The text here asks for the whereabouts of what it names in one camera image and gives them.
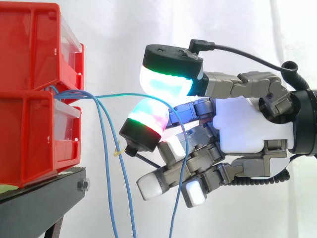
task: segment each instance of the white backdrop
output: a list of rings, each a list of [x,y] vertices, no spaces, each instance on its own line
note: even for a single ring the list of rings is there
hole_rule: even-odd
[[[95,95],[143,93],[139,72],[147,44],[188,47],[206,39],[255,54],[275,64],[294,60],[311,83],[316,61],[316,17],[309,1],[232,0],[56,0],[77,38],[85,45],[85,89]],[[225,52],[201,53],[205,71],[238,74],[266,67]],[[104,100],[119,132],[139,98]],[[102,135],[96,107],[83,101],[82,163],[91,188],[64,217],[61,238],[111,238]],[[106,127],[112,198],[119,236],[132,237],[128,201],[114,143]],[[147,154],[160,165],[157,151]],[[136,180],[152,168],[124,156],[139,238],[167,237],[177,188],[143,201]],[[174,238],[316,237],[314,206],[317,163],[300,158],[282,184],[221,187],[204,205],[188,209],[180,199]]]

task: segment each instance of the zip tie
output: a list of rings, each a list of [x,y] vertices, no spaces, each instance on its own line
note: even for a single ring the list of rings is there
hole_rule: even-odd
[[[117,148],[114,149],[114,156],[117,157],[118,155],[121,155],[122,153],[125,152],[125,148],[120,150],[119,152],[117,151]]]

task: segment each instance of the metal bolt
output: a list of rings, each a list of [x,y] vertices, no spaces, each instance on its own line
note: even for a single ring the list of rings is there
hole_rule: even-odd
[[[79,188],[80,191],[82,192],[88,192],[89,187],[90,187],[90,180],[89,178],[83,178],[80,180],[77,184],[77,187]]]

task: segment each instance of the black metal stand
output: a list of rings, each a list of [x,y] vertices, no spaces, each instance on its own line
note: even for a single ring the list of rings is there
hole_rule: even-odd
[[[36,185],[0,194],[0,237],[58,238],[63,216],[85,196],[85,168],[70,168]]]

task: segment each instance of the red plastic bin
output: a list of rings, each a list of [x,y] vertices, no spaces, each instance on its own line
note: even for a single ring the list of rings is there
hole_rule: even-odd
[[[0,92],[0,131],[0,184],[24,187],[80,163],[80,108],[51,92]]]
[[[0,1],[0,72],[0,91],[84,89],[84,46],[57,4]]]

